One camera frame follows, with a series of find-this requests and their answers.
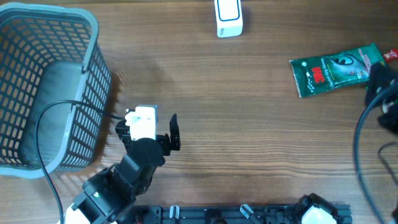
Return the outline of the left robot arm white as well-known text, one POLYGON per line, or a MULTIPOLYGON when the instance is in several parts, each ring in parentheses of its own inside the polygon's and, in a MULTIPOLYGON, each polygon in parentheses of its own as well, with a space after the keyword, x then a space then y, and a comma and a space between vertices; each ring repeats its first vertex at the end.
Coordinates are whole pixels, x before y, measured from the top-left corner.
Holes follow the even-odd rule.
POLYGON ((147 192, 156 168, 165 157, 181 148, 177 115, 170 122, 170 134, 152 138, 131 139, 125 120, 117 123, 115 132, 126 148, 121 162, 90 177, 82 193, 64 214, 65 223, 126 223, 136 197, 147 192))

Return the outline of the red stick sachet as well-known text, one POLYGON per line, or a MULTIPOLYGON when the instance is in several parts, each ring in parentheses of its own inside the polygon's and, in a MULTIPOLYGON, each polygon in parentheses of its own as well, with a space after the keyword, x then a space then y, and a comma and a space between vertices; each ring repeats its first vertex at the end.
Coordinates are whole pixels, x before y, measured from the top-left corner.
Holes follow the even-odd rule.
POLYGON ((386 61, 386 63, 389 63, 393 60, 397 60, 398 59, 398 49, 391 49, 390 51, 388 51, 387 53, 385 53, 383 55, 383 58, 386 61))

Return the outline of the green glove package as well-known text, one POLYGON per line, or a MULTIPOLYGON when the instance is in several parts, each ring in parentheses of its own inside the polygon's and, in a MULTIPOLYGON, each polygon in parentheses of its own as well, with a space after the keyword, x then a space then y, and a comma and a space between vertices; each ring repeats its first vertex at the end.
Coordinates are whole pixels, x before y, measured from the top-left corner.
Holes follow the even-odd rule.
POLYGON ((319 95, 341 87, 366 83, 371 67, 386 61, 377 45, 362 47, 316 57, 289 61, 298 95, 301 98, 319 95))

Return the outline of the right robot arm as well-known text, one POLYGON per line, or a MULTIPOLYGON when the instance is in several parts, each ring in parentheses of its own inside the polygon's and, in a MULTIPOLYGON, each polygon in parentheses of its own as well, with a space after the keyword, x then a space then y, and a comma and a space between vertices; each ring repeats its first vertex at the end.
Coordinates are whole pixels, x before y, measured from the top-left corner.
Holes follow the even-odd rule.
MULTIPOLYGON (((383 114, 377 118, 378 123, 393 134, 397 134, 397 70, 391 69, 381 63, 371 67, 370 79, 366 96, 364 111, 358 119, 353 136, 353 162, 360 189, 370 206, 373 214, 380 223, 384 219, 375 204, 363 178, 359 161, 359 142, 362 128, 370 112, 380 107, 383 114)), ((293 223, 342 223, 343 215, 338 208, 325 199, 310 194, 302 197, 291 213, 293 223)))

